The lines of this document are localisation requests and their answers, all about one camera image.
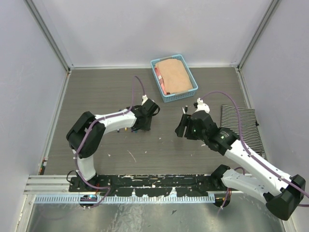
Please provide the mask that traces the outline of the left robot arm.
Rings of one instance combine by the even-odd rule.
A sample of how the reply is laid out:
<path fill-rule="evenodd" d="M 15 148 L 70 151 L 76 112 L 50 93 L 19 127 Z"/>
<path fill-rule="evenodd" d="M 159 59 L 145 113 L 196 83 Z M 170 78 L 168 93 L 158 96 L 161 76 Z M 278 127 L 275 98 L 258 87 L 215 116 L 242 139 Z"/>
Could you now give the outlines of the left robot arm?
<path fill-rule="evenodd" d="M 160 107 L 145 95 L 141 105 L 129 106 L 116 113 L 94 115 L 90 111 L 84 112 L 66 135 L 69 147 L 74 152 L 81 188 L 87 192 L 99 189 L 94 153 L 104 135 L 122 128 L 149 131 L 152 118 L 159 112 Z"/>

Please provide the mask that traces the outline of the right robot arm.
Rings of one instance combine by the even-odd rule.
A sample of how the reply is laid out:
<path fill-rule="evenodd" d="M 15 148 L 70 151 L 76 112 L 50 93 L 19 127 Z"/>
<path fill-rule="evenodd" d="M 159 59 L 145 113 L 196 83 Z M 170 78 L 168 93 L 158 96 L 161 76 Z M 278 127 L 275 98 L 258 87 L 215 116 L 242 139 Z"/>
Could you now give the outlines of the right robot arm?
<path fill-rule="evenodd" d="M 216 190 L 240 190 L 264 203 L 281 220 L 288 220 L 300 206 L 305 196 L 305 179 L 298 174 L 291 176 L 270 164 L 231 129 L 218 127 L 206 111 L 183 113 L 175 133 L 189 140 L 201 140 L 210 150 L 233 160 L 252 175 L 244 176 L 220 165 L 212 173 Z"/>

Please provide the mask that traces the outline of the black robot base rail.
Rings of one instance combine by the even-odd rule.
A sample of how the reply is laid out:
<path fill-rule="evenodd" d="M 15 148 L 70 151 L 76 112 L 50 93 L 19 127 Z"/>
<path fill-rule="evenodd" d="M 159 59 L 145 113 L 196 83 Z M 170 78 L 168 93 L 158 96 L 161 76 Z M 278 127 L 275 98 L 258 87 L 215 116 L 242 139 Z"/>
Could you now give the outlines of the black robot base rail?
<path fill-rule="evenodd" d="M 210 191 L 227 190 L 219 180 L 207 174 L 98 175 L 90 184 L 110 187 L 108 195 L 120 197 L 167 197 L 173 190 L 177 197 L 199 197 L 208 196 Z"/>

